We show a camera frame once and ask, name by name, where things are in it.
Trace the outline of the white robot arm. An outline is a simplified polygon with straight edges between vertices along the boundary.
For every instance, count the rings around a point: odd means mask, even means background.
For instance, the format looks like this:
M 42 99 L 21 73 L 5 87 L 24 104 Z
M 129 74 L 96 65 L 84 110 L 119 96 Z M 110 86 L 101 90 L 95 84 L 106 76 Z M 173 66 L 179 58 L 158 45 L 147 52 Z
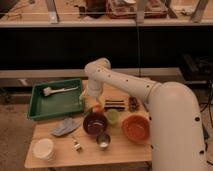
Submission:
M 208 171 L 201 112 L 190 88 L 115 72 L 106 58 L 84 71 L 86 95 L 99 98 L 109 84 L 148 104 L 152 171 Z

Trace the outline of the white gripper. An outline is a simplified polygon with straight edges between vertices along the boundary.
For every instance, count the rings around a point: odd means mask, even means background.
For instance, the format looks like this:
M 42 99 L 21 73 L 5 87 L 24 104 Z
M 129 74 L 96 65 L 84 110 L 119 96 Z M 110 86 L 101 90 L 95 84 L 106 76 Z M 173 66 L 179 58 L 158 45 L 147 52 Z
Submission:
M 91 96 L 98 99 L 103 93 L 103 84 L 93 79 L 87 81 L 86 87 L 80 95 L 80 99 L 85 96 Z

